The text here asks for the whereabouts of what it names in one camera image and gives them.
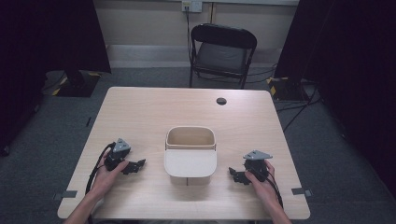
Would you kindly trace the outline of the dark curtain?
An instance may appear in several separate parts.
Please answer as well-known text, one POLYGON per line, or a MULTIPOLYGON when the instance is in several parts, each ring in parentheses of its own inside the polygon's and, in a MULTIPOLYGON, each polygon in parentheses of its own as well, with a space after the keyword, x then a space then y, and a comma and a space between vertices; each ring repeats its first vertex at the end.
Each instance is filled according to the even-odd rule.
POLYGON ((300 0, 276 76, 315 80, 396 195, 396 0, 300 0))
POLYGON ((0 156, 59 70, 111 71, 93 0, 0 0, 0 156))

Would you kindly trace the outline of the black folding chair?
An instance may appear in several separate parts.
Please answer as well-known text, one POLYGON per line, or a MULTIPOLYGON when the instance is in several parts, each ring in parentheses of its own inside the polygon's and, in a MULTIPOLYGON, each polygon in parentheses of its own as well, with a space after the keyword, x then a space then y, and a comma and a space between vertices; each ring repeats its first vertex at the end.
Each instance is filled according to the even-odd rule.
POLYGON ((205 73, 236 78, 244 89, 256 47, 257 38, 248 30, 212 23, 194 26, 189 86, 192 86, 193 74, 199 77, 205 73))

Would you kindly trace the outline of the person's right hand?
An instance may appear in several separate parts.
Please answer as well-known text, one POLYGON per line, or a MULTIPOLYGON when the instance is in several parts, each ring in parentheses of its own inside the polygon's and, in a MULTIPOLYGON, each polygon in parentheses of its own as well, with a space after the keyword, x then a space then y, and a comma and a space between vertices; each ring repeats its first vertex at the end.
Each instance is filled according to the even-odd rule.
POLYGON ((260 182, 250 171, 245 171, 245 176, 252 183, 258 198, 267 210, 273 207, 282 207, 282 205, 279 203, 276 190, 272 186, 272 184, 276 183, 275 168, 269 161, 264 161, 264 164, 266 165, 267 171, 269 172, 268 179, 264 182, 260 182))

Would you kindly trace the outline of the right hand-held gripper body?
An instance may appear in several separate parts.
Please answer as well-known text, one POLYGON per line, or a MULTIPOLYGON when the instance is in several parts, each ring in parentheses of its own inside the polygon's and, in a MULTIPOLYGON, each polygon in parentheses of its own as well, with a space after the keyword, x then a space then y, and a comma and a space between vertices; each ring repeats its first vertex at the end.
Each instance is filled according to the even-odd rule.
POLYGON ((272 155, 259 150, 252 150, 244 156, 244 166, 248 171, 254 174, 259 181, 263 182, 268 177, 268 170, 264 161, 272 158, 272 155))

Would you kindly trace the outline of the white wall socket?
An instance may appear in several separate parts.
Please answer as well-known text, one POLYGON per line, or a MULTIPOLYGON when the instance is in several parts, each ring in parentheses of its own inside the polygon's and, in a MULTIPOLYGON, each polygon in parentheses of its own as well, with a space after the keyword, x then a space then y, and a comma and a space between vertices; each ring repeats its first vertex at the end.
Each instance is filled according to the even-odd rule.
POLYGON ((203 3, 196 0, 183 0, 181 2, 181 10, 183 12, 201 13, 203 11, 203 3))

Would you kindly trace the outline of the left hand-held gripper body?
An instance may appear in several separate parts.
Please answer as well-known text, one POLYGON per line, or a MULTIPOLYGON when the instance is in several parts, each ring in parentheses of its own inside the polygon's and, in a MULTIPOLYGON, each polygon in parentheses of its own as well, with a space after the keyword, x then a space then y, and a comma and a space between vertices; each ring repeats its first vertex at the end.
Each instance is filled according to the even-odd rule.
POLYGON ((108 171, 114 170, 131 151, 131 146, 119 138, 106 155, 104 165, 108 171))

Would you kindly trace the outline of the beige plastic bin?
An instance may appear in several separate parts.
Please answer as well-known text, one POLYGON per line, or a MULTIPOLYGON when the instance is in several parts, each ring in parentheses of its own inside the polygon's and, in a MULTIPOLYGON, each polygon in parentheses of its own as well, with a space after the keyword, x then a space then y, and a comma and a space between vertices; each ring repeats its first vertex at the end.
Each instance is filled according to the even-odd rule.
POLYGON ((202 126, 171 128, 165 139, 164 169, 175 185, 204 186, 218 164, 214 132, 202 126))

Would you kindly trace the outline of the black stand base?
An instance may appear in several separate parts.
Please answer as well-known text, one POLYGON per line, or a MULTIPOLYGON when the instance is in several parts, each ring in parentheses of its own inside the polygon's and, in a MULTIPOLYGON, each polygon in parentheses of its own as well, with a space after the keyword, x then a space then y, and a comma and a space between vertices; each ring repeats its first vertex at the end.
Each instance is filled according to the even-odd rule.
POLYGON ((269 92, 278 101, 307 101, 309 99, 300 81, 288 77, 269 77, 266 79, 269 92))
POLYGON ((101 75, 98 73, 86 71, 67 74, 52 95, 58 97, 90 97, 100 77, 101 75))

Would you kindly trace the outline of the person's left hand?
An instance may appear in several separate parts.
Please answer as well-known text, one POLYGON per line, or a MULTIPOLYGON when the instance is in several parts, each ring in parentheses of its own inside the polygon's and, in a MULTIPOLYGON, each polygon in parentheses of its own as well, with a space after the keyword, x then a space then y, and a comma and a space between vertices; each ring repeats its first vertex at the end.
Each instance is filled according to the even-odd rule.
POLYGON ((99 162, 96 177, 89 192, 89 194, 92 195, 96 201, 99 201, 107 194, 107 192, 114 185, 117 176, 126 168, 129 163, 128 161, 122 161, 112 171, 108 171, 105 166, 106 157, 107 153, 104 154, 99 162))

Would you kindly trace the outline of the grey floor tape strip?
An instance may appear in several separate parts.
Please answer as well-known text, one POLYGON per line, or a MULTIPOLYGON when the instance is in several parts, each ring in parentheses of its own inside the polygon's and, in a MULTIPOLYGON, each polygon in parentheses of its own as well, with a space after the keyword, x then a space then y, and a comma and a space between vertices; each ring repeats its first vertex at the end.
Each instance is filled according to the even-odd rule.
POLYGON ((295 189, 291 189, 291 191, 293 195, 304 195, 305 197, 313 196, 313 193, 310 189, 295 188, 295 189))
POLYGON ((55 193, 52 197, 55 201, 61 201, 63 198, 75 198, 77 196, 76 190, 65 190, 62 192, 55 193))

